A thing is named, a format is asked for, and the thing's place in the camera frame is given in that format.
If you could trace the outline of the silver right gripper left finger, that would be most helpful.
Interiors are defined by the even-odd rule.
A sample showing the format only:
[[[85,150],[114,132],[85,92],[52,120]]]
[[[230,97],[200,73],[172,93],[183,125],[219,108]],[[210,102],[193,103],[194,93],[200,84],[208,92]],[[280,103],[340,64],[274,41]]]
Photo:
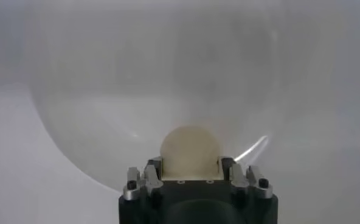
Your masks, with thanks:
[[[130,167],[127,170],[127,182],[123,187],[122,197],[126,201],[133,201],[140,199],[143,195],[152,196],[164,185],[161,175],[162,158],[160,156],[149,159],[143,172],[140,172],[137,167]]]

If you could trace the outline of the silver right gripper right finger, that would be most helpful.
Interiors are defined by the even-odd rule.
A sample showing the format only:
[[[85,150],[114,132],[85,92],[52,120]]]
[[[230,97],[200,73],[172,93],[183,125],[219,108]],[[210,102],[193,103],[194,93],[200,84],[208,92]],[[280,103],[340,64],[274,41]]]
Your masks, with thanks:
[[[243,170],[242,166],[230,157],[220,157],[218,164],[224,180],[230,183],[235,193],[251,194],[262,200],[273,197],[272,184],[257,166],[249,165]]]

